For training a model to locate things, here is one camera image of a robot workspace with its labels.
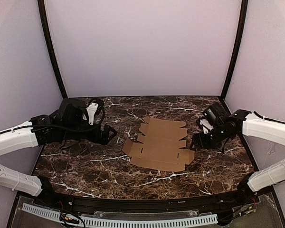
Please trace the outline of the brown cardboard box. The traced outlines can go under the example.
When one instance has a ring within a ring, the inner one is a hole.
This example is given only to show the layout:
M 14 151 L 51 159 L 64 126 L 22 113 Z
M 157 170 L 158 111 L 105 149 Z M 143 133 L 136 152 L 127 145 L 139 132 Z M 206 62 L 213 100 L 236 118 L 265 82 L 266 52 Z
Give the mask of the brown cardboard box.
M 126 139 L 123 152 L 130 163 L 158 171 L 184 171 L 192 163 L 195 152 L 186 148 L 188 135 L 183 121 L 145 117 L 137 142 Z

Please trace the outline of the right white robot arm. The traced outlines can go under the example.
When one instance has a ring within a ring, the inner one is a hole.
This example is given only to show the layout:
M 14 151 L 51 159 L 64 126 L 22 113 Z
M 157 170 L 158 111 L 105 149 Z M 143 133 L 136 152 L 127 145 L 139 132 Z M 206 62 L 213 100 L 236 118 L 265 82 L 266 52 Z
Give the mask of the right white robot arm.
M 256 142 L 278 146 L 285 151 L 285 122 L 268 118 L 257 112 L 238 109 L 229 113 L 221 103 L 213 103 L 197 120 L 201 131 L 192 136 L 190 149 L 194 151 L 220 149 L 236 136 L 254 138 Z M 237 191 L 252 195 L 258 191 L 285 181 L 285 157 L 270 166 L 246 175 Z

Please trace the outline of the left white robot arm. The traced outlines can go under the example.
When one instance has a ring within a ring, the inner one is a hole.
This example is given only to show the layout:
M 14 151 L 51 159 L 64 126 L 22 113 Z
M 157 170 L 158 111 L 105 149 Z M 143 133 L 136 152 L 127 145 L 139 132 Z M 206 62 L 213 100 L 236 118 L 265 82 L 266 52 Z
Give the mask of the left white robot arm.
M 104 102 L 94 98 L 85 103 L 65 98 L 50 115 L 39 115 L 24 123 L 0 132 L 0 156 L 26 148 L 35 148 L 67 140 L 88 140 L 107 145 L 117 132 L 109 125 L 102 126 Z M 48 178 L 30 176 L 0 164 L 0 186 L 31 196 L 52 193 Z

